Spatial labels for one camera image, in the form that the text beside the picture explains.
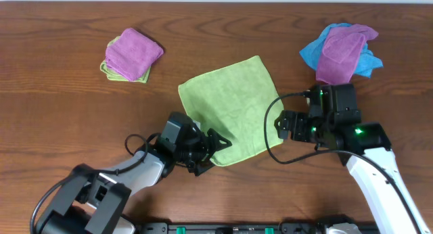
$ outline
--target wood grain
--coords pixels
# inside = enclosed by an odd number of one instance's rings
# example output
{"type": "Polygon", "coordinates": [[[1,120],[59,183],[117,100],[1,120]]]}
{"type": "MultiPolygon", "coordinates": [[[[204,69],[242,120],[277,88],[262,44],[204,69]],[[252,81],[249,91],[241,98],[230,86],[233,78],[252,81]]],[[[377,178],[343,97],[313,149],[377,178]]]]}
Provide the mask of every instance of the wood grain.
{"type": "MultiPolygon", "coordinates": [[[[359,107],[364,121],[385,128],[406,186],[433,227],[433,6],[3,2],[0,232],[27,233],[36,202],[75,165],[127,159],[124,138],[161,131],[171,111],[182,112],[177,86],[190,78],[259,55],[279,93],[309,88],[315,73],[298,52],[336,22],[380,34],[369,47],[385,67],[371,79],[352,79],[359,107]],[[108,81],[99,71],[106,44],[128,27],[166,52],[146,85],[108,81]]],[[[300,99],[284,103],[306,109],[300,99]]],[[[311,150],[290,141],[275,148],[281,159],[311,150]]],[[[198,178],[176,168],[125,211],[138,221],[277,223],[340,213],[373,220],[331,155],[281,166],[261,154],[198,178]]]]}

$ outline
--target blue towel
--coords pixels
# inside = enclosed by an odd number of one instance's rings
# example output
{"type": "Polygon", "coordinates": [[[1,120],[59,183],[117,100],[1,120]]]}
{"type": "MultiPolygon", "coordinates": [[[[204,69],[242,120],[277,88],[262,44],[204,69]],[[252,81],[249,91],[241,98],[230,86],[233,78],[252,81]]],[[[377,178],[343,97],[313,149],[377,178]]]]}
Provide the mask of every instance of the blue towel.
{"type": "MultiPolygon", "coordinates": [[[[326,40],[327,34],[333,27],[349,27],[352,24],[330,24],[326,27],[319,38],[309,45],[307,45],[304,49],[299,51],[300,56],[304,59],[305,63],[310,66],[310,68],[317,70],[317,64],[319,63],[319,57],[323,49],[323,44],[326,40]]],[[[384,64],[381,59],[375,57],[373,52],[368,50],[368,45],[365,44],[361,54],[359,56],[359,62],[357,65],[357,69],[355,69],[355,74],[366,76],[367,78],[371,77],[371,72],[373,72],[374,68],[383,68],[384,64]]]]}

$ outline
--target green microfiber cloth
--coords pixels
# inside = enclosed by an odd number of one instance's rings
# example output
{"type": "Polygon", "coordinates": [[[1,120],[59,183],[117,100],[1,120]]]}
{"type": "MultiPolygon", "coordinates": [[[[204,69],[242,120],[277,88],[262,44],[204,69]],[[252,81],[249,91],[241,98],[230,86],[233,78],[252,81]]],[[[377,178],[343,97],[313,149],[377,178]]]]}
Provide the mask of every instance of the green microfiber cloth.
{"type": "MultiPolygon", "coordinates": [[[[112,41],[110,41],[108,43],[107,47],[109,47],[111,44],[113,44],[114,42],[116,42],[119,38],[120,38],[120,36],[114,38],[114,40],[112,40],[112,41]]],[[[118,74],[113,69],[108,68],[107,67],[107,63],[106,63],[105,60],[102,61],[101,66],[99,67],[99,69],[101,69],[102,72],[104,72],[105,74],[107,74],[108,80],[112,80],[112,81],[128,81],[126,78],[124,78],[122,75],[118,74]]],[[[150,68],[147,70],[147,72],[143,76],[139,77],[134,82],[146,83],[147,79],[149,78],[149,74],[150,74],[150,68]]]]}
{"type": "MultiPolygon", "coordinates": [[[[179,85],[179,95],[187,115],[201,123],[202,131],[213,128],[232,142],[213,155],[215,165],[229,166],[266,150],[263,120],[278,94],[258,56],[192,78],[179,85]]],[[[283,142],[272,130],[282,110],[278,101],[268,115],[270,147],[283,142]]]]}

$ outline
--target folded towel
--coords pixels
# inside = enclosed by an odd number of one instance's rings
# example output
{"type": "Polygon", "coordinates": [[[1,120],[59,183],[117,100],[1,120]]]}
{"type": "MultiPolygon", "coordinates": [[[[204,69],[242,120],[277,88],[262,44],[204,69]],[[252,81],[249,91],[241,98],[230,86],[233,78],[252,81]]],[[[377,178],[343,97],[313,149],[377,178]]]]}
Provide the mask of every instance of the folded towel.
{"type": "Polygon", "coordinates": [[[107,47],[107,67],[128,81],[134,81],[143,76],[163,53],[157,43],[128,28],[116,42],[107,47]]]}
{"type": "MultiPolygon", "coordinates": [[[[114,40],[112,40],[112,41],[110,41],[108,43],[107,47],[111,46],[119,38],[120,38],[120,36],[114,38],[114,40]]],[[[124,78],[122,75],[120,75],[117,72],[115,72],[113,69],[108,68],[107,67],[107,62],[105,60],[102,61],[101,65],[99,66],[99,69],[102,72],[104,72],[105,74],[107,74],[108,80],[112,80],[112,81],[128,81],[126,78],[124,78]]],[[[149,68],[149,70],[147,70],[147,72],[143,76],[139,77],[134,82],[146,83],[147,79],[149,78],[149,73],[150,73],[150,68],[149,68]]]]}

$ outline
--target pink towel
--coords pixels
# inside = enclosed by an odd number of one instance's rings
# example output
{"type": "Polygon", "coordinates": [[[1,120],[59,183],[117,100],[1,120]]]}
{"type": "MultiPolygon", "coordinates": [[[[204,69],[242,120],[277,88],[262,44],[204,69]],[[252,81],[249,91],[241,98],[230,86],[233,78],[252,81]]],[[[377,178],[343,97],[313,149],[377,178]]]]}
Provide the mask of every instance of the pink towel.
{"type": "Polygon", "coordinates": [[[323,44],[316,80],[330,85],[348,83],[365,43],[377,36],[374,29],[360,24],[332,28],[323,44]]]}
{"type": "Polygon", "coordinates": [[[164,51],[155,42],[133,28],[123,31],[120,38],[106,49],[107,67],[129,81],[143,76],[164,51]]]}

